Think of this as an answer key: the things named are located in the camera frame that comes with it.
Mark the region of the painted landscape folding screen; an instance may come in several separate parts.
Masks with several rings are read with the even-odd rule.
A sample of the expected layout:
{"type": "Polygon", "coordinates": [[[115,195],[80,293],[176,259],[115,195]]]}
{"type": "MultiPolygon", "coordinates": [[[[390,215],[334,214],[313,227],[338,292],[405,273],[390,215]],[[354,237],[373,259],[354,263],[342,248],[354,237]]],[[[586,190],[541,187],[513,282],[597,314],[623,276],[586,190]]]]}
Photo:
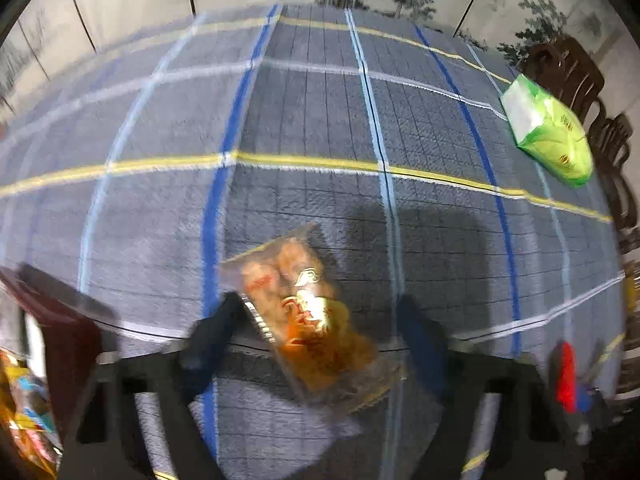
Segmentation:
{"type": "MultiPolygon", "coordinates": [[[[271,0],[30,0],[1,47],[1,105],[139,29],[195,12],[271,0]]],[[[567,34],[604,73],[606,96],[627,106],[636,95],[639,47],[608,0],[282,0],[349,6],[408,18],[459,36],[509,62],[533,44],[567,34]]]]}

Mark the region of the green tissue pack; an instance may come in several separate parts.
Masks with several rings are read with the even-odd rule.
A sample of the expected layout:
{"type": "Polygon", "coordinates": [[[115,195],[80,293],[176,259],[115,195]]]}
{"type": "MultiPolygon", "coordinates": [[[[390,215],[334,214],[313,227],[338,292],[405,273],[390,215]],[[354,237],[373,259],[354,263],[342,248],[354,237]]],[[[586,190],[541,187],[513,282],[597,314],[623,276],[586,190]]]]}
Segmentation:
{"type": "Polygon", "coordinates": [[[572,188],[588,182],[593,157],[574,112],[519,74],[500,96],[516,146],[572,188]]]}

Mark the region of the gold and maroon toffee tin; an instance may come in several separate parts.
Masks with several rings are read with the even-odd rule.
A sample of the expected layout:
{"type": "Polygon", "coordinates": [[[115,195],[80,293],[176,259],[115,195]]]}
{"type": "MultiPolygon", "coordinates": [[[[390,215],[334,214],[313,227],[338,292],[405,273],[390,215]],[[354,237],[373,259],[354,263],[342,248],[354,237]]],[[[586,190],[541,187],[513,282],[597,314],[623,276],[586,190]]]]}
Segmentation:
{"type": "Polygon", "coordinates": [[[2,477],[55,479],[103,344],[93,320],[32,272],[1,269],[1,469],[2,477]]]}

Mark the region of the clear orange cracker packet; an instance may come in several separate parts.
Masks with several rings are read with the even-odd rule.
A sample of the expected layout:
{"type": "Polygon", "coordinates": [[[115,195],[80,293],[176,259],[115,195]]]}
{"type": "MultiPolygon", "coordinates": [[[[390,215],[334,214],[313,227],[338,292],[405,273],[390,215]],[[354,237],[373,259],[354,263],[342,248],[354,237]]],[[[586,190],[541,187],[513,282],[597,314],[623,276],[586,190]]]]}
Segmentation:
{"type": "Polygon", "coordinates": [[[224,260],[221,285],[237,292],[299,400],[332,416],[378,403],[404,378],[356,329],[307,223],[224,260]]]}

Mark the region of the red snack packet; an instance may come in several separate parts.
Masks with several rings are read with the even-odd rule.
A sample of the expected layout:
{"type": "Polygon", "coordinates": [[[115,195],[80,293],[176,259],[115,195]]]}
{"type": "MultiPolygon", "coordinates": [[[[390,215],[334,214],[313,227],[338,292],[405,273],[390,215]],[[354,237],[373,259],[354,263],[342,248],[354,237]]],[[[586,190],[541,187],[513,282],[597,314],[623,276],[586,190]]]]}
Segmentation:
{"type": "Polygon", "coordinates": [[[564,411],[577,411],[577,379],[573,347],[567,342],[560,344],[558,374],[556,374],[555,399],[564,411]]]}

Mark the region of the dark wooden chair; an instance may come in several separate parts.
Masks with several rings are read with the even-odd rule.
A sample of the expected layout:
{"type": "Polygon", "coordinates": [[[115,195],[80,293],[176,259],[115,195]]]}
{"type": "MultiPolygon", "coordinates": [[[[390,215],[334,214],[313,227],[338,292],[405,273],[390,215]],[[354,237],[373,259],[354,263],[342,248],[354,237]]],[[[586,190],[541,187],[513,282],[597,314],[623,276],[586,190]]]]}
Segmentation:
{"type": "Polygon", "coordinates": [[[605,122],[606,109],[599,98],[604,77],[575,38],[562,35],[534,44],[518,69],[570,108],[588,129],[605,122]]]}
{"type": "Polygon", "coordinates": [[[628,117],[618,114],[602,122],[594,122],[588,136],[622,255],[639,248],[637,197],[623,173],[624,163],[630,156],[629,141],[633,133],[628,117]]]}

